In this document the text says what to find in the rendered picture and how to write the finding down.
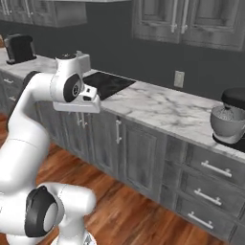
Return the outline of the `black hob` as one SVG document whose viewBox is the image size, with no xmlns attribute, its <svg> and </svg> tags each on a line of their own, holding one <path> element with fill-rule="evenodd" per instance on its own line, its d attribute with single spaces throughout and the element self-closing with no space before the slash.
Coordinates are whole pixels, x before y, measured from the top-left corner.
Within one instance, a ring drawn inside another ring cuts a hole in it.
<svg viewBox="0 0 245 245">
<path fill-rule="evenodd" d="M 120 78 L 115 75 L 105 74 L 104 72 L 96 72 L 88 77 L 84 77 L 85 84 L 95 87 L 101 100 L 113 96 L 126 87 L 135 83 L 135 80 L 129 78 Z"/>
</svg>

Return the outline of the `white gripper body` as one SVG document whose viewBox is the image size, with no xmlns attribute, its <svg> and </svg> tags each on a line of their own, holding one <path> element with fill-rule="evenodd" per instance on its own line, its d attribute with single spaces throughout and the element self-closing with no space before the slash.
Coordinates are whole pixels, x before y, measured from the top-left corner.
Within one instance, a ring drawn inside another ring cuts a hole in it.
<svg viewBox="0 0 245 245">
<path fill-rule="evenodd" d="M 99 113 L 100 97 L 78 96 L 72 102 L 54 102 L 53 107 L 56 111 L 63 112 Z"/>
</svg>

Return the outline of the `black stand mixer with bowl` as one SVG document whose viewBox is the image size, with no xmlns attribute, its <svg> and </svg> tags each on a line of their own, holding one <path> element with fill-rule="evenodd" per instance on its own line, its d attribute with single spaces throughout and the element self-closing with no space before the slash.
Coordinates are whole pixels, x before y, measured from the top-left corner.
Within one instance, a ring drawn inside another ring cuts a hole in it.
<svg viewBox="0 0 245 245">
<path fill-rule="evenodd" d="M 245 87 L 224 90 L 221 101 L 211 112 L 212 137 L 222 145 L 245 153 Z"/>
</svg>

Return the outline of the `grey drawer front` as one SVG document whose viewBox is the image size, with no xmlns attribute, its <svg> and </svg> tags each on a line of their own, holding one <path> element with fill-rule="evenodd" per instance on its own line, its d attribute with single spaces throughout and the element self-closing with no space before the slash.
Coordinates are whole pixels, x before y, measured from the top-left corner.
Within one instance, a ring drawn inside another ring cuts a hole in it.
<svg viewBox="0 0 245 245">
<path fill-rule="evenodd" d="M 226 177 L 211 169 L 202 167 L 201 163 L 205 161 L 209 161 L 210 165 L 220 169 L 228 168 L 233 176 Z M 243 163 L 196 145 L 188 146 L 186 163 L 203 173 L 209 174 L 210 176 L 215 176 L 219 179 L 223 179 L 229 183 L 233 183 L 234 185 L 245 189 L 245 164 Z"/>
<path fill-rule="evenodd" d="M 224 239 L 228 240 L 230 234 L 234 228 L 234 222 L 230 220 L 225 214 L 222 214 L 219 211 L 216 211 L 212 208 L 209 208 L 203 204 L 196 203 L 194 201 L 185 199 L 184 197 L 179 196 L 177 199 L 176 210 L 186 217 L 189 222 L 194 223 L 195 225 L 205 229 L 206 231 Z M 213 224 L 213 230 L 206 228 L 200 223 L 188 217 L 188 213 L 194 212 L 196 216 L 205 220 L 211 221 Z"/>
<path fill-rule="evenodd" d="M 245 197 L 238 194 L 235 190 L 225 187 L 223 184 L 219 184 L 208 177 L 195 176 L 185 171 L 183 172 L 182 177 L 183 179 L 180 186 L 182 191 L 192 195 L 198 200 L 211 204 L 224 212 L 230 213 L 235 217 L 239 217 L 242 208 L 245 205 Z M 222 205 L 214 205 L 214 203 L 196 195 L 193 192 L 195 189 L 201 189 L 211 197 L 218 196 L 221 199 Z"/>
<path fill-rule="evenodd" d="M 8 78 L 9 80 L 13 80 L 14 83 L 13 84 L 8 84 L 6 83 L 3 79 L 4 78 Z M 1 79 L 2 79 L 2 83 L 5 87 L 15 87 L 15 88 L 18 88 L 18 89 L 21 89 L 22 88 L 22 79 L 21 78 L 18 78 L 18 77 L 15 77 L 14 75 L 12 74 L 9 74 L 9 73 L 6 73 L 6 72 L 2 72 L 1 73 Z"/>
<path fill-rule="evenodd" d="M 11 110 L 11 108 L 14 106 L 15 101 L 10 100 L 9 97 L 15 97 L 17 99 L 19 89 L 15 87 L 5 87 L 4 92 L 6 96 L 6 104 L 8 106 L 8 110 Z"/>
</svg>

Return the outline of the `grey wall cupboard run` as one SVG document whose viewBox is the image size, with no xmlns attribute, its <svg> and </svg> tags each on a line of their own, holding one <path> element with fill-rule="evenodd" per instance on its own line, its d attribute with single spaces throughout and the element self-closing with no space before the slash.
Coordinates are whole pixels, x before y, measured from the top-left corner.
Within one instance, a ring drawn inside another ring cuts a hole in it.
<svg viewBox="0 0 245 245">
<path fill-rule="evenodd" d="M 83 2 L 56 0 L 0 0 L 0 20 L 63 28 L 87 22 Z"/>
</svg>

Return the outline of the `grey wall outlet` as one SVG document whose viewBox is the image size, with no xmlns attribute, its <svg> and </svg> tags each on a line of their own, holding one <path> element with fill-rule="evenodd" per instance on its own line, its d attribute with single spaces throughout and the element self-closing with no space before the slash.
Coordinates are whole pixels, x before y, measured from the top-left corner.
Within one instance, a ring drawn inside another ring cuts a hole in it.
<svg viewBox="0 0 245 245">
<path fill-rule="evenodd" d="M 184 85 L 184 78 L 185 78 L 185 73 L 176 71 L 174 75 L 174 86 L 182 88 Z"/>
</svg>

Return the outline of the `grey wall cupboard door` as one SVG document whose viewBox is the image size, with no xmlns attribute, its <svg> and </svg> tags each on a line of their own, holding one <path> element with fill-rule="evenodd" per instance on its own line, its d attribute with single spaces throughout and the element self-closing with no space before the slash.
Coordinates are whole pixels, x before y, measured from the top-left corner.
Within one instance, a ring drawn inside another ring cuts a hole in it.
<svg viewBox="0 0 245 245">
<path fill-rule="evenodd" d="M 166 43 L 180 41 L 183 0 L 178 0 L 174 33 L 170 30 L 173 0 L 133 0 L 132 37 Z"/>
<path fill-rule="evenodd" d="M 182 42 L 198 47 L 242 52 L 245 0 L 189 0 Z"/>
</svg>

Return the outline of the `grey base cupboard door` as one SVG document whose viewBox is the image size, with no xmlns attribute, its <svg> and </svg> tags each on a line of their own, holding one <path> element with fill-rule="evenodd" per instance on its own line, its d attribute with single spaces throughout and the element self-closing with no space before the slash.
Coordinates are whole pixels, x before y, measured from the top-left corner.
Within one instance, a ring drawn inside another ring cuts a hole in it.
<svg viewBox="0 0 245 245">
<path fill-rule="evenodd" d="M 131 188 L 156 201 L 164 166 L 166 135 L 136 122 L 122 122 L 120 176 Z"/>
<path fill-rule="evenodd" d="M 81 160 L 89 162 L 90 151 L 88 142 L 87 125 L 82 127 L 81 113 L 80 126 L 77 125 L 76 112 L 62 112 L 61 118 L 65 130 L 65 142 L 67 148 Z"/>
<path fill-rule="evenodd" d="M 118 178 L 119 145 L 116 143 L 117 116 L 101 110 L 91 115 L 93 163 L 108 175 Z"/>
</svg>

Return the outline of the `black toaster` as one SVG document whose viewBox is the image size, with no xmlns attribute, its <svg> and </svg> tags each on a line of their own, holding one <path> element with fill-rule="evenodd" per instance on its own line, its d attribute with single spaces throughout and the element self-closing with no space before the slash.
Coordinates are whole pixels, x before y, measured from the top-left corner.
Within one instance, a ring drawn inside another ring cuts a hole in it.
<svg viewBox="0 0 245 245">
<path fill-rule="evenodd" d="M 10 65 L 36 59 L 33 38 L 27 34 L 16 33 L 4 39 Z"/>
</svg>

